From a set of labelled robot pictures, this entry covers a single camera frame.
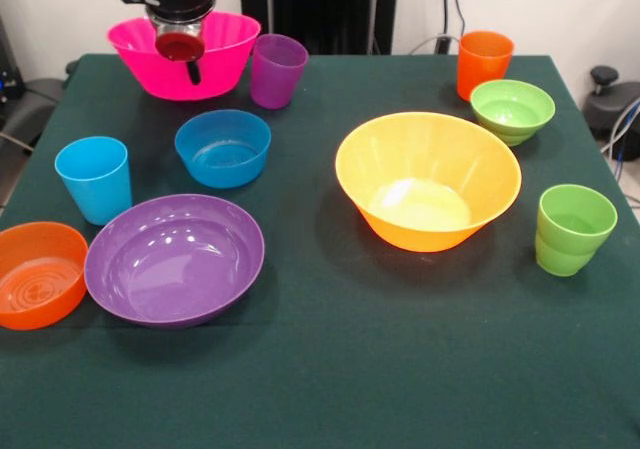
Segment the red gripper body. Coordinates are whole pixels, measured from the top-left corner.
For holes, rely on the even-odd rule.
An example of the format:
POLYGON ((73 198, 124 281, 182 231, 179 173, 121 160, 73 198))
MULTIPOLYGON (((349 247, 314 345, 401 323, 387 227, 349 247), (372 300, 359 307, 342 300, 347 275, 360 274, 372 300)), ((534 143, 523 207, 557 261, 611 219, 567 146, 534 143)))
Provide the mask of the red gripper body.
POLYGON ((174 62, 196 61, 205 52, 205 44, 200 36, 181 32, 158 34, 155 47, 161 56, 174 62))

